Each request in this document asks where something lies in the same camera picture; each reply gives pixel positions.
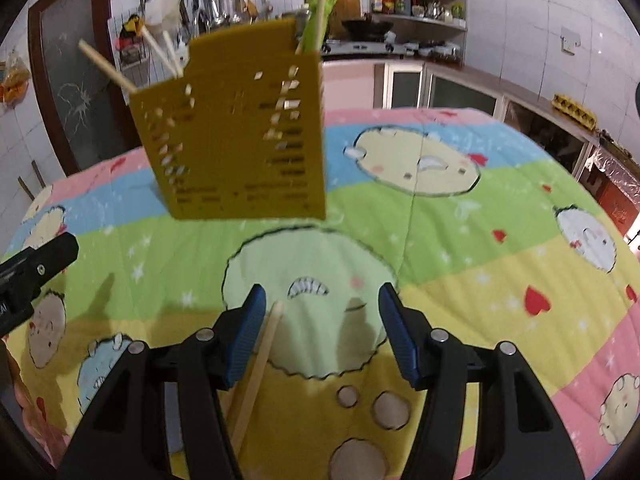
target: chopstick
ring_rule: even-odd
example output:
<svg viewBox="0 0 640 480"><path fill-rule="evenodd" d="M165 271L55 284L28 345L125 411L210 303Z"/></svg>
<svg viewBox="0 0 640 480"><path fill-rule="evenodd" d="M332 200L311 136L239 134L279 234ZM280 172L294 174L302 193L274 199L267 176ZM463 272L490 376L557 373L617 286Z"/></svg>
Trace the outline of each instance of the chopstick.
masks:
<svg viewBox="0 0 640 480"><path fill-rule="evenodd" d="M129 79L118 72L116 68L102 56L102 54L90 46L85 40L78 41L78 48L122 89L126 90L130 94L135 94L138 91L136 86Z"/></svg>
<svg viewBox="0 0 640 480"><path fill-rule="evenodd" d="M240 453L242 441L244 440L244 434L246 428L249 426L249 419L251 418L251 412L254 408L255 398L258 396L258 389L260 389L260 383L262 382L262 376L264 375L264 369L267 365L267 359L269 358L269 352L271 351L271 345L273 338L278 328L278 322L282 317L282 302L276 301L271 307L269 319L264 325L264 332L262 333L262 340L258 348L258 355L255 358L254 368L251 370L249 376L249 382L240 404L240 411L238 418L234 424L234 429L231 434L231 446L236 454Z"/></svg>
<svg viewBox="0 0 640 480"><path fill-rule="evenodd" d="M320 50L322 47L322 40L324 40L324 34L322 33L324 27L322 24L324 23L324 6L326 4L326 0L318 0L318 22L316 23L316 50Z"/></svg>
<svg viewBox="0 0 640 480"><path fill-rule="evenodd" d="M171 58L171 61L174 62L175 71L177 72L178 77L182 77L184 75L184 72L182 71L182 65L180 64L178 55L175 53L174 42L171 41L171 37L166 30L162 31L162 37L164 38L166 49L169 51L169 57Z"/></svg>
<svg viewBox="0 0 640 480"><path fill-rule="evenodd" d="M172 65L171 61L169 61L169 58L164 53L164 50L160 48L160 45L158 45L145 25L142 26L142 36L145 38L151 49L156 53L156 56L160 58L160 61L162 61L164 66L169 69L169 72L171 72L174 77L178 77L178 73L175 71L175 66Z"/></svg>

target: cartoon face print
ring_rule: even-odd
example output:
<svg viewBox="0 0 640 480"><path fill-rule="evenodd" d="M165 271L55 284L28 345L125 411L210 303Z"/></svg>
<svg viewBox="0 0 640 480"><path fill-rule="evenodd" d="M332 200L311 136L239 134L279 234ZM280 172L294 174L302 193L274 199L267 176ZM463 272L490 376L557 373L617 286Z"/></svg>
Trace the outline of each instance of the cartoon face print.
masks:
<svg viewBox="0 0 640 480"><path fill-rule="evenodd" d="M89 356L84 359L78 374L80 412L84 413L98 388L131 343L131 338L118 332L115 336L89 343Z"/></svg>
<svg viewBox="0 0 640 480"><path fill-rule="evenodd" d="M616 244L593 215L571 206L556 211L556 220L569 245L596 269L610 272L616 263Z"/></svg>
<svg viewBox="0 0 640 480"><path fill-rule="evenodd" d="M62 206L55 206L49 209L38 223L34 225L24 241L22 248L33 247L37 249L42 247L47 242L50 242L60 233L66 230L65 225L65 208Z"/></svg>
<svg viewBox="0 0 640 480"><path fill-rule="evenodd" d="M324 378L358 370L385 340L378 290L391 268L345 235L315 227L247 241L228 261L222 295L242 305L254 283L268 308L284 304L270 362L289 374Z"/></svg>
<svg viewBox="0 0 640 480"><path fill-rule="evenodd" d="M44 368L58 350L65 333L64 294L48 292L33 311L27 339L36 368Z"/></svg>
<svg viewBox="0 0 640 480"><path fill-rule="evenodd" d="M400 126L365 130L344 154L380 182L412 194L466 193L480 179L478 166L436 135Z"/></svg>
<svg viewBox="0 0 640 480"><path fill-rule="evenodd" d="M600 407L600 434L612 446L624 440L636 421L639 387L640 377L623 375L613 384Z"/></svg>
<svg viewBox="0 0 640 480"><path fill-rule="evenodd" d="M52 186L47 186L45 189L38 193L38 196L33 202L31 202L31 205L27 209L27 212L24 214L24 218L22 219L23 222L33 218L41 211L47 200L49 200L52 189Z"/></svg>

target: metal screw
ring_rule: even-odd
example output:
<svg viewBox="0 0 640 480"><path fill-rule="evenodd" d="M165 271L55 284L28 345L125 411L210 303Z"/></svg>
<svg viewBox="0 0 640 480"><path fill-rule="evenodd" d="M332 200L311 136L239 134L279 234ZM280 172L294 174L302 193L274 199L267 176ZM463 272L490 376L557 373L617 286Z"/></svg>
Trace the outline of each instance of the metal screw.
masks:
<svg viewBox="0 0 640 480"><path fill-rule="evenodd" d="M134 341L129 345L129 353L139 354L145 349L145 344L142 341Z"/></svg>
<svg viewBox="0 0 640 480"><path fill-rule="evenodd" d="M196 332L196 339L198 341L211 341L213 339L213 330L210 328L201 328Z"/></svg>
<svg viewBox="0 0 640 480"><path fill-rule="evenodd" d="M510 341L503 341L500 343L500 352L507 355L513 355L516 353L516 345Z"/></svg>
<svg viewBox="0 0 640 480"><path fill-rule="evenodd" d="M433 330L431 330L431 339L437 341L438 343L444 343L447 339L449 339L449 333L441 328L434 328Z"/></svg>

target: pink stripe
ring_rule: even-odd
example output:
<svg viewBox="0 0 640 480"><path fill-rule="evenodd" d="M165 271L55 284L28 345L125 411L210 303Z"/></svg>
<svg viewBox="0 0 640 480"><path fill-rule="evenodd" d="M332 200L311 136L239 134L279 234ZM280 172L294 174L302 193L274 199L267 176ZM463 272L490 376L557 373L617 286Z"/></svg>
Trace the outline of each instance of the pink stripe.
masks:
<svg viewBox="0 0 640 480"><path fill-rule="evenodd" d="M394 108L393 110L355 109L333 110L324 116L324 126L339 126L354 123L442 123L442 124L492 124L494 118L480 112L450 108Z"/></svg>
<svg viewBox="0 0 640 480"><path fill-rule="evenodd" d="M551 399L572 436L586 478L593 477L614 450L599 433L600 406L618 378L625 374L640 376L639 333L640 302L636 302L593 359ZM460 454L456 479L471 473L473 453L470 447Z"/></svg>
<svg viewBox="0 0 640 480"><path fill-rule="evenodd" d="M53 185L51 196L46 205L58 203L89 192L95 187L108 184L114 178L127 173L149 167L149 161L143 148L137 148L129 153L105 160L90 167L88 170L76 173Z"/></svg>

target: colorful blanket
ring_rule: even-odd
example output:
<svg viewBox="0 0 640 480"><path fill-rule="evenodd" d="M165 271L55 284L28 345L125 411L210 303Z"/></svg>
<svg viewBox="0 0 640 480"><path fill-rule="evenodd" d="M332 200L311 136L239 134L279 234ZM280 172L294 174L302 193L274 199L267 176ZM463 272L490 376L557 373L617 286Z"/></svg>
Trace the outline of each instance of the colorful blanket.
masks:
<svg viewBox="0 0 640 480"><path fill-rule="evenodd" d="M47 420L72 432L131 340L179 342L261 283L284 316L239 454L245 478L396 478L424 394L401 379L378 315L392 282L465 343L515 342L593 477L640 392L640 269L605 213L478 111L347 110L325 123L323 222L175 221L142 150L37 197L9 254L64 230L80 246L8 340ZM477 408L469 387L459 477Z"/></svg>

